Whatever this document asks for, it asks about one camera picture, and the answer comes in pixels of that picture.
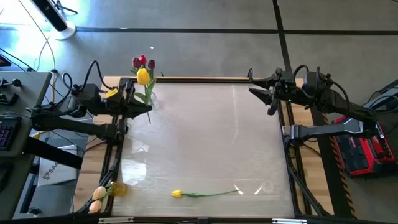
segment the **yellow tulip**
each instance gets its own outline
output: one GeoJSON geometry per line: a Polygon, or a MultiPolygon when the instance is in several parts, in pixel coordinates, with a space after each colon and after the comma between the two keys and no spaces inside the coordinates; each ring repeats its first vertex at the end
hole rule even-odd
{"type": "Polygon", "coordinates": [[[101,201],[98,200],[98,201],[94,201],[93,203],[91,203],[88,210],[91,212],[98,212],[99,210],[101,210],[101,207],[102,207],[102,203],[101,203],[101,201]]]}
{"type": "Polygon", "coordinates": [[[140,85],[148,85],[150,83],[150,76],[146,69],[142,68],[137,72],[137,82],[140,85]]]}
{"type": "Polygon", "coordinates": [[[106,188],[103,186],[99,186],[97,187],[97,189],[95,189],[94,193],[93,193],[93,200],[98,200],[101,197],[104,197],[106,194],[106,188]]]}
{"type": "Polygon", "coordinates": [[[172,192],[172,196],[175,197],[175,198],[180,198],[182,196],[181,190],[174,190],[172,192]]]}

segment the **metal bracket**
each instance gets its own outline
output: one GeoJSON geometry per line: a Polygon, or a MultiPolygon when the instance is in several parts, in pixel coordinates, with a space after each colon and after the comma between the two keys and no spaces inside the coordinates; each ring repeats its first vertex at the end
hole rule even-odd
{"type": "Polygon", "coordinates": [[[289,219],[289,218],[273,218],[272,223],[278,224],[307,224],[306,220],[296,220],[296,219],[289,219]]]}

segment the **gray floor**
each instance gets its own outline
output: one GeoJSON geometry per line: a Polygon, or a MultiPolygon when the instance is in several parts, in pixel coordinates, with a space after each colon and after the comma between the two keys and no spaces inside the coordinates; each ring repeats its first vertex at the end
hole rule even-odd
{"type": "MultiPolygon", "coordinates": [[[[271,0],[63,0],[79,14],[66,12],[69,21],[82,27],[120,28],[220,28],[276,29],[271,0]]],[[[290,30],[397,30],[398,3],[391,0],[279,0],[285,29],[290,30]]],[[[45,23],[40,14],[35,18],[45,23]]],[[[32,24],[23,8],[14,4],[0,14],[1,24],[32,24]]],[[[293,67],[302,63],[321,72],[348,92],[350,100],[364,103],[370,94],[397,78],[397,36],[286,35],[293,67]]],[[[0,46],[33,66],[44,44],[34,26],[0,31],[0,46]]],[[[78,32],[66,41],[49,40],[57,69],[81,83],[92,60],[103,75],[129,75],[131,58],[146,54],[157,61],[157,72],[177,76],[245,77],[250,67],[255,77],[267,77],[284,67],[276,34],[139,34],[78,32]]],[[[52,68],[48,47],[40,71],[52,68]]],[[[94,70],[89,82],[100,84],[94,70]]],[[[57,89],[66,92],[62,82],[57,89]]],[[[75,138],[73,133],[65,133],[75,138]]],[[[358,218],[398,222],[398,198],[393,196],[397,177],[349,180],[358,218]]],[[[38,190],[34,205],[49,192],[57,198],[64,186],[38,190]]],[[[68,206],[45,208],[45,215],[68,212],[68,206]]]]}

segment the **wooden table frame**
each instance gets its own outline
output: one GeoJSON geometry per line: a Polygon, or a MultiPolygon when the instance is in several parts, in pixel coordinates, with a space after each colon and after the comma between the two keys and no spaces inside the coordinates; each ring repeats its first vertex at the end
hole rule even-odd
{"type": "MultiPolygon", "coordinates": [[[[105,77],[105,82],[110,86],[119,85],[120,79],[123,77],[105,77]]],[[[158,77],[158,82],[163,83],[249,83],[248,78],[233,78],[233,77],[158,77]]],[[[300,85],[302,79],[298,79],[297,83],[300,85]]],[[[279,113],[281,125],[289,125],[294,123],[294,117],[296,118],[297,124],[312,125],[311,112],[309,110],[304,110],[302,106],[293,105],[291,110],[290,105],[281,102],[279,113]]],[[[110,123],[110,116],[97,116],[94,121],[96,124],[110,123]]],[[[319,150],[318,144],[316,142],[307,142],[309,146],[319,150]]],[[[90,147],[92,144],[96,144],[93,141],[88,145],[90,147]]],[[[79,208],[84,204],[86,200],[91,197],[92,192],[98,186],[101,174],[104,173],[106,166],[102,166],[102,161],[107,161],[110,159],[106,155],[106,146],[98,146],[86,153],[85,160],[83,161],[80,176],[78,179],[78,184],[75,191],[75,196],[73,202],[75,208],[79,208]]],[[[315,198],[320,202],[322,207],[329,213],[334,213],[332,199],[329,195],[329,186],[326,181],[326,175],[324,171],[323,159],[312,152],[306,147],[301,147],[300,150],[295,149],[293,152],[296,154],[294,159],[294,165],[301,174],[301,178],[304,183],[307,183],[308,188],[312,191],[315,198]]],[[[290,189],[292,191],[292,198],[294,202],[295,215],[311,215],[312,209],[308,202],[304,199],[302,191],[294,183],[292,178],[289,178],[290,189]]]]}

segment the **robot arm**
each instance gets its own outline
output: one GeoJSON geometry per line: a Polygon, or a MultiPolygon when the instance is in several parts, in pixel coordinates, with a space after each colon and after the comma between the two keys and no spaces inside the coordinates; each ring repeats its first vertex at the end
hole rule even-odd
{"type": "Polygon", "coordinates": [[[305,106],[306,109],[316,106],[318,111],[345,114],[349,118],[360,121],[325,126],[305,127],[294,124],[282,127],[283,133],[289,137],[292,144],[302,145],[304,141],[312,137],[340,134],[370,138],[376,132],[376,120],[371,112],[367,108],[350,103],[338,92],[330,89],[336,83],[330,75],[321,74],[318,69],[317,72],[307,72],[301,87],[296,86],[293,72],[282,71],[281,68],[278,68],[269,78],[249,78],[253,84],[267,89],[250,88],[249,91],[266,105],[271,106],[268,109],[268,115],[276,112],[277,100],[282,100],[305,106]]]}

